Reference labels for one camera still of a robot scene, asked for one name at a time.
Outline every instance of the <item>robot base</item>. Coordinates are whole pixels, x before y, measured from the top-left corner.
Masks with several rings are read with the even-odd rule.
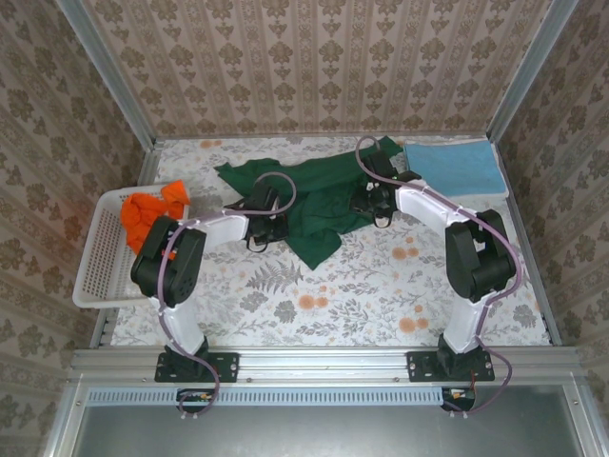
[[[408,376],[411,383],[469,382],[472,372],[476,381],[495,381],[491,356],[482,348],[455,353],[440,335],[437,350],[420,350],[406,353]]]
[[[239,353],[209,352],[206,338],[194,355],[208,362],[216,370],[220,382],[237,382]],[[157,360],[154,381],[157,383],[213,383],[213,376],[198,362],[165,346],[165,352],[159,354]]]

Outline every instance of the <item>damask wallpaper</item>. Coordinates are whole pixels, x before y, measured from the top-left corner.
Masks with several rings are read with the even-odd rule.
[[[500,149],[561,336],[609,418],[609,2],[580,1]]]
[[[0,2],[0,455],[37,455],[95,313],[71,302],[98,197],[142,153],[51,1]]]
[[[550,0],[85,0],[158,136],[484,133]]]

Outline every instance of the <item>cable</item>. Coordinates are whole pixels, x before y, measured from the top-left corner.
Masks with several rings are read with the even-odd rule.
[[[512,365],[509,363],[509,361],[505,357],[500,355],[495,350],[489,348],[487,345],[485,345],[482,342],[481,332],[482,332],[482,327],[484,325],[484,320],[486,319],[488,310],[490,309],[491,305],[493,303],[497,302],[498,300],[500,300],[501,298],[506,297],[509,294],[511,294],[512,292],[516,291],[516,289],[519,288],[521,285],[522,265],[518,258],[518,254],[516,253],[516,251],[514,250],[514,247],[510,244],[510,242],[503,235],[501,235],[498,231],[496,231],[493,227],[491,227],[490,225],[485,223],[483,220],[481,220],[480,218],[478,218],[476,215],[472,214],[471,212],[463,209],[460,206],[455,205],[453,202],[451,202],[450,200],[445,198],[443,195],[437,193],[436,191],[430,189],[429,187],[423,187],[423,186],[419,186],[419,185],[413,184],[413,183],[405,183],[405,182],[398,181],[395,179],[385,178],[385,177],[369,170],[363,163],[362,157],[360,156],[360,147],[362,145],[363,140],[372,140],[374,142],[374,144],[376,145],[377,150],[381,150],[381,145],[380,145],[379,141],[374,136],[371,136],[371,135],[363,136],[362,138],[360,138],[358,140],[357,144],[355,145],[355,160],[357,160],[358,165],[367,175],[371,176],[372,178],[376,179],[377,181],[391,184],[393,186],[403,186],[408,189],[418,190],[422,193],[426,193],[427,195],[429,195],[431,198],[433,198],[437,202],[442,203],[445,207],[454,210],[458,214],[467,217],[471,221],[474,221],[480,227],[489,231],[497,240],[499,240],[500,243],[509,252],[510,256],[512,257],[512,259],[514,261],[514,265],[516,267],[516,280],[514,281],[514,283],[512,284],[512,286],[510,288],[504,290],[503,292],[498,293],[497,295],[493,295],[488,300],[486,300],[486,303],[484,304],[484,307],[482,308],[480,321],[478,322],[478,326],[476,327],[476,336],[475,336],[476,342],[480,345],[480,347],[483,350],[486,350],[489,354],[494,355],[495,357],[497,357],[498,359],[500,359],[501,361],[503,361],[505,363],[505,365],[507,366],[507,375],[505,376],[505,379],[503,380],[503,383],[500,385],[497,392],[495,392],[495,395],[493,395],[488,402],[484,403],[483,405],[481,405],[479,407],[475,407],[475,408],[471,409],[470,411],[467,411],[467,412],[462,411],[459,407],[452,405],[448,402],[445,402],[447,405],[449,405],[450,407],[455,409],[457,412],[460,412],[462,415],[474,414],[476,412],[480,412],[480,411],[486,409],[488,406],[490,406],[503,393],[503,391],[507,388],[508,383],[512,379],[512,372],[513,372]]]
[[[185,350],[182,346],[180,346],[180,344],[177,343],[175,341],[175,339],[173,338],[173,335],[171,334],[171,330],[169,329],[169,327],[167,325],[167,322],[165,320],[165,310],[167,309],[167,304],[165,303],[165,295],[163,293],[163,283],[164,283],[163,280],[165,278],[165,273],[167,270],[167,262],[169,259],[169,255],[173,251],[173,246],[175,245],[175,242],[177,241],[180,234],[184,230],[186,230],[188,227],[193,226],[195,224],[201,224],[201,223],[204,223],[205,221],[215,220],[218,218],[219,215],[268,215],[268,216],[271,216],[271,215],[275,215],[275,214],[280,214],[280,213],[288,210],[296,201],[296,184],[294,183],[292,178],[290,178],[286,174],[280,173],[279,171],[270,171],[268,173],[264,173],[258,177],[256,182],[259,182],[259,181],[265,179],[267,176],[280,176],[280,177],[284,178],[289,183],[289,185],[292,187],[292,196],[291,196],[289,202],[287,202],[287,204],[283,205],[279,209],[273,209],[273,210],[269,210],[269,211],[254,210],[254,209],[243,209],[243,210],[223,209],[221,211],[221,214],[212,213],[212,214],[209,214],[209,215],[201,217],[201,218],[189,219],[189,220],[183,222],[182,225],[180,227],[178,227],[175,230],[175,232],[173,232],[173,234],[169,237],[169,239],[167,240],[167,246],[165,247],[165,252],[163,253],[163,258],[161,259],[161,266],[159,267],[159,280],[157,282],[157,297],[159,300],[159,323],[161,324],[161,328],[163,329],[163,332],[167,336],[170,343],[174,346],[174,348],[179,353],[181,353],[186,358],[188,358],[194,362],[197,362],[198,364],[203,365],[211,373],[211,375],[213,376],[213,380],[214,380],[214,389],[213,389],[213,394],[211,396],[211,399],[209,400],[209,403],[207,403],[207,405],[198,412],[198,414],[203,414],[203,413],[207,412],[209,410],[209,408],[213,405],[213,403],[216,401],[216,399],[218,398],[218,393],[220,392],[220,378],[218,377],[218,373],[216,372],[216,370],[213,369],[213,367],[207,361],[203,360],[200,357],[197,357],[196,355],[192,355],[192,354],[188,353],[187,350]],[[185,399],[185,397],[183,397],[181,399],[181,401],[178,405],[178,409],[180,409],[180,412],[182,412],[182,417],[186,417],[189,414],[186,411],[184,411],[184,408],[183,408],[184,399]]]

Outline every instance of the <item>patterned fabric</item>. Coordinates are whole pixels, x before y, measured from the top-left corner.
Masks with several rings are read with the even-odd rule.
[[[167,141],[157,181],[183,179],[193,197],[190,214],[203,214],[240,198],[217,176],[215,166],[265,157],[294,165],[353,150],[356,141],[353,136]],[[469,196],[459,201],[474,209],[497,209],[508,236],[516,240],[504,199]],[[283,242],[263,254],[235,242],[204,255],[194,296],[197,320],[210,343],[436,345],[455,297],[446,278],[443,239],[405,215],[390,228],[361,228],[342,239],[343,246],[314,271]],[[496,346],[548,344],[528,274],[515,296],[492,308],[483,337]],[[165,340],[152,307],[120,309],[112,344],[159,345]]]
[[[551,0],[85,0],[159,136],[483,133]]]
[[[71,292],[98,197],[142,154],[54,2],[0,2],[0,454],[37,455],[96,313]]]
[[[582,0],[501,153],[566,344],[609,417],[609,4]]]

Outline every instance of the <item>floral tablecloth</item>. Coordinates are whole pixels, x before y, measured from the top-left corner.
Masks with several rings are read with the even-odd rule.
[[[293,165],[353,150],[356,141],[354,136],[167,141],[157,182],[184,180],[192,195],[190,215],[198,215],[240,198],[215,166],[265,157]],[[456,201],[476,210],[496,209],[510,240],[517,240],[504,199]],[[213,346],[433,346],[455,296],[444,260],[443,239],[403,214],[390,228],[362,228],[343,236],[341,249],[314,271],[283,242],[263,254],[246,250],[244,242],[225,244],[201,264],[194,292],[199,325]],[[549,344],[526,269],[522,287],[491,309],[483,337],[494,346]],[[113,345],[164,342],[152,307],[120,309]]]

